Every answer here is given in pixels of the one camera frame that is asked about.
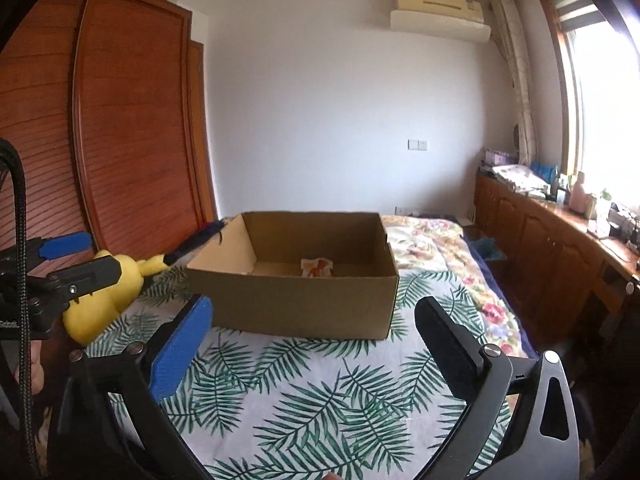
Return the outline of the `white wall switch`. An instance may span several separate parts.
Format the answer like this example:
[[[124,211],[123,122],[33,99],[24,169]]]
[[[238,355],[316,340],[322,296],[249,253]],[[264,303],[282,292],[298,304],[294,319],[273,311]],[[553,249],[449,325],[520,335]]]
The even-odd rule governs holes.
[[[407,145],[409,151],[426,152],[428,150],[428,142],[425,140],[409,139]]]

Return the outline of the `patterned curtain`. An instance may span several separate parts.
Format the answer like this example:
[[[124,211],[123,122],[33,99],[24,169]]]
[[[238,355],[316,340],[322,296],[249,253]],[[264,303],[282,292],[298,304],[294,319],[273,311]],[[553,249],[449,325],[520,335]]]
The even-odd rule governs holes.
[[[537,159],[537,135],[532,109],[530,73],[524,27],[514,0],[490,0],[500,44],[506,56],[518,104],[518,160],[529,166]]]

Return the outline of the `pink bottle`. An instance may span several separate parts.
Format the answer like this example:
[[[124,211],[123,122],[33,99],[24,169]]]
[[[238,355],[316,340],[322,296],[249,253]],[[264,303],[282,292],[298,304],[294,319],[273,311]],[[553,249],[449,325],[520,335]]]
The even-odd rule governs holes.
[[[570,203],[568,204],[572,211],[582,216],[586,213],[588,202],[585,180],[585,174],[582,171],[578,171],[572,189],[570,190]]]

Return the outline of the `yellow plush toy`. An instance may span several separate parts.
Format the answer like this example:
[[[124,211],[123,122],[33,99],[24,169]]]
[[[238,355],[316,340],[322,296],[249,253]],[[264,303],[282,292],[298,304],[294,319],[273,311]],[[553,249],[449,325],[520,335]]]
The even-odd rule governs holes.
[[[129,308],[140,295],[145,278],[168,269],[164,255],[146,260],[134,260],[122,254],[114,255],[114,258],[122,271],[118,282],[73,300],[63,313],[66,333],[84,347]]]

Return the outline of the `leaf print bed sheet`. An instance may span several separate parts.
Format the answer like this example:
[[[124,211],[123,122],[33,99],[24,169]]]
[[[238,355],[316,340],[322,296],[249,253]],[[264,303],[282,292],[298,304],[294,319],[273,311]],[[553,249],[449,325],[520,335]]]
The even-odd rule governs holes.
[[[413,310],[381,341],[215,327],[162,407],[215,479],[411,479],[465,408]]]

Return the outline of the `brown cardboard box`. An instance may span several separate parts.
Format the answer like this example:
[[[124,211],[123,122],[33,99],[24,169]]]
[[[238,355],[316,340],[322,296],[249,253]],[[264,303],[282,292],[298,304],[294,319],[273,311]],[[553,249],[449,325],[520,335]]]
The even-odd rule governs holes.
[[[333,261],[329,278],[303,278],[300,260]],[[256,334],[383,340],[399,282],[375,212],[238,214],[186,266],[213,323]]]

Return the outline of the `wooden wardrobe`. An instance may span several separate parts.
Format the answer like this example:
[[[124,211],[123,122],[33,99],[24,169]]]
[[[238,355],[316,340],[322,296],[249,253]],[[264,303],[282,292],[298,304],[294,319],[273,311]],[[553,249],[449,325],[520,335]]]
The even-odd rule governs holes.
[[[166,0],[1,0],[1,134],[27,233],[90,236],[40,274],[171,252],[216,218],[193,17]]]

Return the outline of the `red white snack pouch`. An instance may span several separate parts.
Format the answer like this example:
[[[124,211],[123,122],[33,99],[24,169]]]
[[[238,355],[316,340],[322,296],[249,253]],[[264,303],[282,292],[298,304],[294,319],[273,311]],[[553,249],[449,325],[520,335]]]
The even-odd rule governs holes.
[[[333,261],[327,258],[300,260],[303,278],[329,278],[333,275]]]

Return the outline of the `wooden sideboard cabinet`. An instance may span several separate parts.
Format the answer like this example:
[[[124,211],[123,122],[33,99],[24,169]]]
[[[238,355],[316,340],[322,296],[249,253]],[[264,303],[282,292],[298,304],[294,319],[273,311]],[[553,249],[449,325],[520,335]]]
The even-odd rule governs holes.
[[[499,286],[534,348],[570,341],[639,304],[637,255],[597,240],[567,206],[515,193],[478,172],[474,223],[506,255]]]

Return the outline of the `stack of papers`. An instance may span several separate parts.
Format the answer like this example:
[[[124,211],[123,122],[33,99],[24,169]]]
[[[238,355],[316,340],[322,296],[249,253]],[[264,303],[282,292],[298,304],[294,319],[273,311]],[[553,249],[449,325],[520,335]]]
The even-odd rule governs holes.
[[[550,191],[550,185],[527,166],[502,165],[493,166],[491,173],[513,192],[528,194],[541,193],[546,195]]]

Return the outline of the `wall air conditioner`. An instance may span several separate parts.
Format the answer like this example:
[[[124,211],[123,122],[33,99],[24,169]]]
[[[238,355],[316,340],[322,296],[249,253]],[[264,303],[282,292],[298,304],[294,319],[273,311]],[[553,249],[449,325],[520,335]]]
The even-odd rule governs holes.
[[[486,44],[491,28],[475,0],[395,0],[390,29]]]

